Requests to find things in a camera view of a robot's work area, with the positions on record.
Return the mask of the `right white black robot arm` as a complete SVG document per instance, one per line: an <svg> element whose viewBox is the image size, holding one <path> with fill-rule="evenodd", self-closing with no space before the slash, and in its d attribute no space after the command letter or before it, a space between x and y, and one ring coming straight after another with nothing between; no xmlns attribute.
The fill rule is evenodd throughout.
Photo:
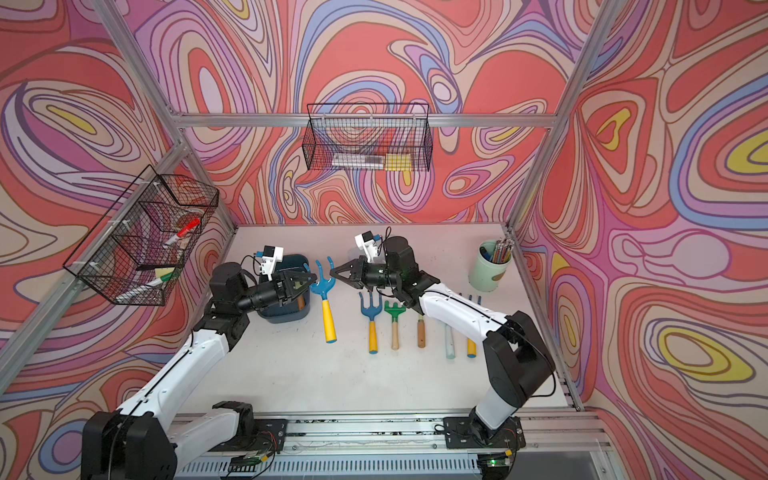
<svg viewBox="0 0 768 480"><path fill-rule="evenodd" d="M460 332L483 350L489 390L465 417L442 421L448 448L509 448L522 429L517 411L553 378L554 361L533 319L517 311L493 311L451 290L422 270L406 238L356 239L362 254L330 275L358 290L388 289L401 305Z"/></svg>

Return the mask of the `green rake wooden handle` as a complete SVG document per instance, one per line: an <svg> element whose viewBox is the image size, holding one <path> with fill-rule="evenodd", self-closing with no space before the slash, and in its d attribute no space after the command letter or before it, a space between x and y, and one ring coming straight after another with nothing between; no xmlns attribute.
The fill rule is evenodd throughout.
<svg viewBox="0 0 768 480"><path fill-rule="evenodd" d="M391 348L397 351L400 348L399 341L399 317L405 313L407 308L397 302L384 302L384 311L391 317Z"/></svg>

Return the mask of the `blue rake yellow handle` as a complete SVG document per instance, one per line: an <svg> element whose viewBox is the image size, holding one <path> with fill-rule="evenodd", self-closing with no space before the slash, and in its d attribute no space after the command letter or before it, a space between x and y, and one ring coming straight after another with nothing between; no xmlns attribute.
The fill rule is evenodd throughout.
<svg viewBox="0 0 768 480"><path fill-rule="evenodd" d="M360 311L363 316L368 319L369 333L368 333L368 352L373 355L378 353L378 336L376 330L376 317L383 310L382 295L378 295L378 299L375 300L373 292L368 292L368 300L365 300L362 293L359 293L360 298Z"/></svg>
<svg viewBox="0 0 768 480"><path fill-rule="evenodd" d="M473 302L472 294L468 294L466 298L468 301ZM471 359L477 357L477 344L469 337L467 337L467 357Z"/></svg>

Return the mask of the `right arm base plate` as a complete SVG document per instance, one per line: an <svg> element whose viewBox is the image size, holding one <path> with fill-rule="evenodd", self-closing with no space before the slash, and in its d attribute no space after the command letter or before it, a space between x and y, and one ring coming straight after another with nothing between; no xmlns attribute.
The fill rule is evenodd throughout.
<svg viewBox="0 0 768 480"><path fill-rule="evenodd" d="M517 451L526 446L521 421L516 416L508 417L501 426L490 429L475 416L449 416L435 427L445 439L449 450L494 449Z"/></svg>

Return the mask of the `yellow handled tool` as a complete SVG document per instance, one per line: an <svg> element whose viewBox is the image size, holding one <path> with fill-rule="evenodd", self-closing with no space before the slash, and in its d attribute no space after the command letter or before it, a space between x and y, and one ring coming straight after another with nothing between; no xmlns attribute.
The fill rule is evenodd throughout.
<svg viewBox="0 0 768 480"><path fill-rule="evenodd" d="M315 265L317 267L317 280L310 286L310 291L320 297L325 342L331 344L337 341L337 334L329 293L334 288L336 279L332 275L326 276L324 274L323 265L319 260L315 261Z"/></svg>

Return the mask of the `light blue rake pale handle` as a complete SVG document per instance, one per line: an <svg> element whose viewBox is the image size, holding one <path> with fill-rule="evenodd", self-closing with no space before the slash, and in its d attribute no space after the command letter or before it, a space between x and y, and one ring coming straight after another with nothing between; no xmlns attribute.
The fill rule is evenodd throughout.
<svg viewBox="0 0 768 480"><path fill-rule="evenodd" d="M453 360L456 357L455 344L453 338L453 330L449 325L444 326L444 348L445 356L448 360Z"/></svg>

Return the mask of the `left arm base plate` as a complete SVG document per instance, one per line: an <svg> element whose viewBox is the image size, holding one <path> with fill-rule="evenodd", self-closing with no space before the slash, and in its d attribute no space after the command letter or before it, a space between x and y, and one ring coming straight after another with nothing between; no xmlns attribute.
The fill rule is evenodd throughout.
<svg viewBox="0 0 768 480"><path fill-rule="evenodd" d="M220 401L204 416L221 442L212 452L276 451L285 444L288 420L254 415L253 406L241 401Z"/></svg>

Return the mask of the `lime rake wooden handle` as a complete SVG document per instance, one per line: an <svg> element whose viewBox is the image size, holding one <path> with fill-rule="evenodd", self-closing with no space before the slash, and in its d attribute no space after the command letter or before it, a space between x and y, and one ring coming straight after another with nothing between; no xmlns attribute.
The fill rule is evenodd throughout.
<svg viewBox="0 0 768 480"><path fill-rule="evenodd" d="M422 314L418 315L417 320L417 345L420 349L426 347L426 324Z"/></svg>

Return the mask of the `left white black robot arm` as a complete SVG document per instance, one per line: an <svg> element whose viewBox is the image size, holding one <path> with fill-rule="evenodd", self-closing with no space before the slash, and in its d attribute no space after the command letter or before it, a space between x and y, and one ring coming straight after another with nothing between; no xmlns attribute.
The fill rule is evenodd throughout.
<svg viewBox="0 0 768 480"><path fill-rule="evenodd" d="M223 360L250 324L249 315L296 302L317 280L306 270L281 270L259 281L237 262L213 271L211 298L188 341L136 394L112 412L98 412L82 432L84 479L172 479L177 471L233 439L261 439L250 404L224 401L175 428L187 398Z"/></svg>

